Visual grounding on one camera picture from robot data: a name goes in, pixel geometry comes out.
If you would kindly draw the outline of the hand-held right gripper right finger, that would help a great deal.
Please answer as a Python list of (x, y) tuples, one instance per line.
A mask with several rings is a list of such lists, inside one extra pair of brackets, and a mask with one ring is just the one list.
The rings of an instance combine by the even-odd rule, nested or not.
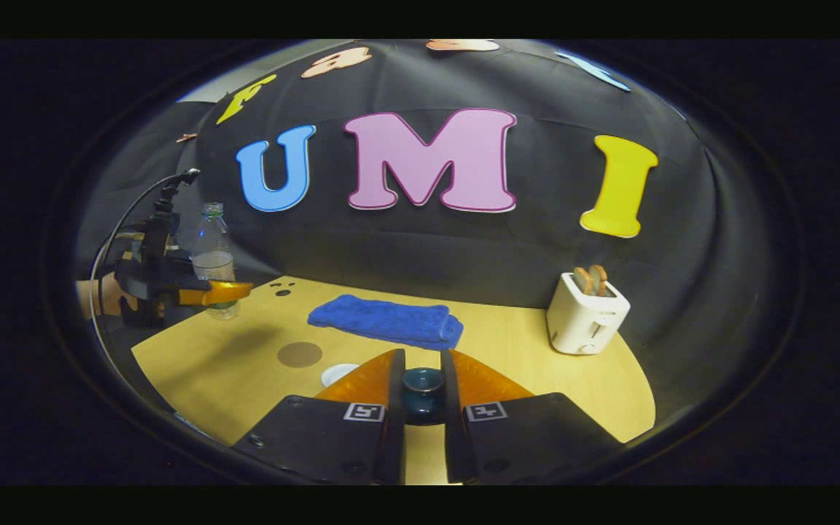
[(563, 393), (532, 395), (456, 350), (441, 353), (440, 362), (446, 378), (446, 475), (452, 483), (594, 483), (624, 450)]

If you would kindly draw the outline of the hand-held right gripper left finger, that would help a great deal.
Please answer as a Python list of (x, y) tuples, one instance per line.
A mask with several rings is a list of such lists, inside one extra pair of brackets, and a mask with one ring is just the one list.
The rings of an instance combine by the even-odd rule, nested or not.
[(403, 373), (404, 349), (384, 352), (316, 396), (284, 397), (231, 448), (295, 484), (401, 485)]

